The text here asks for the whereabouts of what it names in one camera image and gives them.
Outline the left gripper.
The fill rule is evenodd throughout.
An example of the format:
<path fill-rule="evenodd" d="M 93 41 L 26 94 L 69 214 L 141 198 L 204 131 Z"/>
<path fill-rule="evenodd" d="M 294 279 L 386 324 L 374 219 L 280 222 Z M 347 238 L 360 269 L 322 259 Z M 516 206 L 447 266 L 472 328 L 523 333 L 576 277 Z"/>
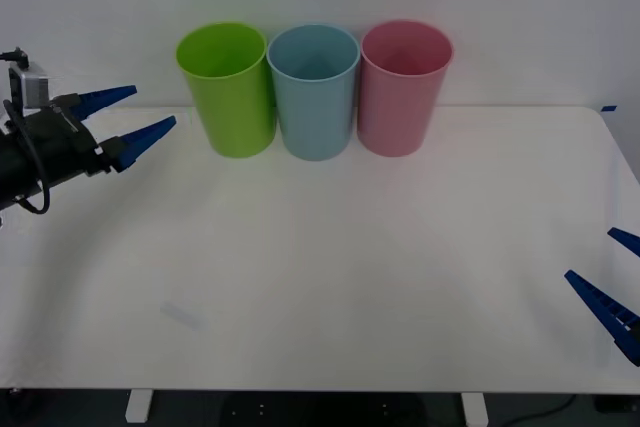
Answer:
<path fill-rule="evenodd" d="M 49 107 L 23 117 L 26 131 L 39 155 L 49 183 L 62 183 L 86 174 L 104 171 L 96 152 L 98 143 L 82 121 L 98 111 L 135 95 L 135 85 L 120 86 L 83 94 L 65 94 Z M 175 125 L 175 116 L 99 144 L 102 157 L 116 171 L 124 171 Z"/>

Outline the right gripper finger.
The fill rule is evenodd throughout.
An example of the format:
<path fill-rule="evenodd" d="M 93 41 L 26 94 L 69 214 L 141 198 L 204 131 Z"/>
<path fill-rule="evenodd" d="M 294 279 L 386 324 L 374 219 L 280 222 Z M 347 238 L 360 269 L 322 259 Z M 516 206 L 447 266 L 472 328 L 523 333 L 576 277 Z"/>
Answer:
<path fill-rule="evenodd" d="M 635 366 L 639 365 L 639 316 L 609 297 L 573 270 L 564 275 L 587 308 Z"/>
<path fill-rule="evenodd" d="M 640 256 L 640 237 L 618 228 L 611 228 L 607 235 L 631 251 L 637 257 Z"/>

